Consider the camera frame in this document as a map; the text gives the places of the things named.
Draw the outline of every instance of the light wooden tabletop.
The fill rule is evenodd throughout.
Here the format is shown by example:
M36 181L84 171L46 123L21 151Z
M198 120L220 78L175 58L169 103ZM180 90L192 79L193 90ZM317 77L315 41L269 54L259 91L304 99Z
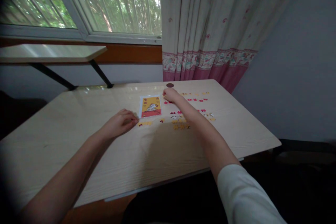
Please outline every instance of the light wooden tabletop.
M1 63L88 62L105 52L105 46L21 44L0 48Z
M160 95L168 82L79 87L60 94L0 142L10 193L23 207L112 115L138 114L140 96ZM237 158L280 141L215 80L171 82L225 138ZM174 104L118 137L98 163L75 206L208 168L193 129L180 127Z

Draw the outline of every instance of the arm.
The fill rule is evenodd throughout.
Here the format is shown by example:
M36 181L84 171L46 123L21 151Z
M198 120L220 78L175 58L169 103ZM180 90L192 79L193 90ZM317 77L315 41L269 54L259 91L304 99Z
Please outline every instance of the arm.
M75 203L103 147L109 144L111 139L131 129L137 122L138 119L131 111L123 109L90 136L75 155L23 208L20 215L24 222L60 222Z
M165 89L163 95L166 100L174 102L178 106L192 128L201 136L201 145L216 182L218 174L224 166L240 165L221 134L183 96L173 88Z
M228 223L285 223L266 192L241 166L215 127L174 89L165 89L163 95L178 106L201 136Z

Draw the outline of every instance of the black metal bracket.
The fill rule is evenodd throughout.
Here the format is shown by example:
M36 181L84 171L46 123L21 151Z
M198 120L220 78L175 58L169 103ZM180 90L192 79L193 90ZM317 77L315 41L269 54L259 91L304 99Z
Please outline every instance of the black metal bracket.
M61 76L59 76L57 73L55 73L42 63L29 63L29 65L39 70L40 72L44 73L45 75L49 76L51 79L57 81L59 84L62 84L63 86L67 87L70 91L75 90L78 87L72 85L70 82L63 79Z
M99 74L99 76L103 79L103 81L106 83L107 88L111 88L113 87L114 84L111 84L111 82L108 80L108 78L106 77L106 75L103 73L103 71L100 69L100 67L98 66L98 64L95 62L95 60L90 60L89 63L91 64L91 66L96 70L97 74Z

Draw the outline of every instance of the curtain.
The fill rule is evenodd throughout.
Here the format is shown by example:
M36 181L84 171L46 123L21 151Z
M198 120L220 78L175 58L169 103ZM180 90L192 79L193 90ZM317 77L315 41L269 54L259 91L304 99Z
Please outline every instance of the curtain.
M230 93L289 0L161 0L164 81L215 79Z

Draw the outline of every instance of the finger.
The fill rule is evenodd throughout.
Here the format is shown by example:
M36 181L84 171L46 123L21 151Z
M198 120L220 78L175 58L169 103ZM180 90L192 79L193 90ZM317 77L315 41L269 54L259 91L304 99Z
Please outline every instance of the finger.
M126 113L126 114L134 115L134 117L136 118L136 120L138 120L138 118L136 117L136 115L132 111L128 110L128 113Z
M124 125L122 128L123 128L123 131L127 131L129 130L130 128L133 128L135 125L137 124L136 121L130 121L128 124Z
M123 114L125 111L127 111L125 108L123 108L122 110L120 110L117 114Z
M122 116L122 118L123 118L124 121L128 120L128 119L130 119L130 120L138 120L138 118L136 118L135 115L133 115L133 113L132 114L125 114L125 115Z
M131 111L129 111L129 110L127 110L127 109L122 110L122 111L120 112L121 115L129 114L129 113L131 113Z

